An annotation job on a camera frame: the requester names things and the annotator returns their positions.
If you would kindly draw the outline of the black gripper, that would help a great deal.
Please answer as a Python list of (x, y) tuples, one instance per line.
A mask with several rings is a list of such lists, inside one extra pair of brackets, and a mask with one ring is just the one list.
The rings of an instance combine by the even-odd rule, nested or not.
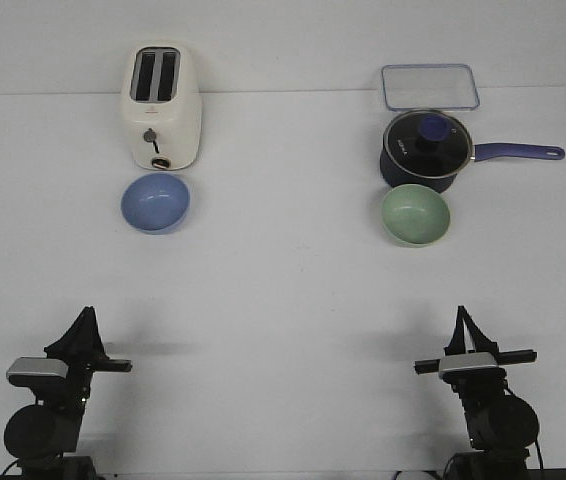
[[(466, 348), (465, 326), (474, 349)], [(439, 361), (443, 357), (472, 352), (491, 353), (498, 367), (445, 375), (441, 380), (450, 385), (457, 395), (504, 395), (508, 388), (505, 366), (533, 363), (537, 360), (537, 352), (533, 349), (501, 352), (496, 348), (496, 343), (476, 325), (467, 309), (459, 305), (453, 332), (453, 346), (445, 347), (444, 354), (440, 358), (415, 361), (414, 371), (418, 375), (436, 374), (438, 376)]]
[(113, 359), (105, 350), (99, 331), (96, 310), (86, 306), (60, 341), (46, 346), (48, 359), (63, 361), (68, 366), (66, 376), (68, 396), (87, 400), (91, 382), (97, 372), (129, 373), (132, 361)]

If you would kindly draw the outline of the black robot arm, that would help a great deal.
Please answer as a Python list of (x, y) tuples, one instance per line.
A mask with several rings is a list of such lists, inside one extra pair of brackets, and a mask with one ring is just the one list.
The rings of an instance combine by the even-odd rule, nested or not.
[(418, 375), (435, 374), (460, 399), (470, 452), (451, 456), (442, 479), (528, 479), (528, 447), (538, 445), (540, 422), (532, 406), (509, 388), (506, 367), (533, 363), (532, 349), (502, 351), (464, 306), (444, 355), (418, 360)]
[(29, 389), (34, 402), (8, 420), (4, 445), (21, 479), (98, 479), (92, 458), (75, 454), (92, 378), (96, 372), (128, 373), (132, 362), (107, 355), (92, 306), (44, 353), (19, 357), (6, 372), (8, 383)]

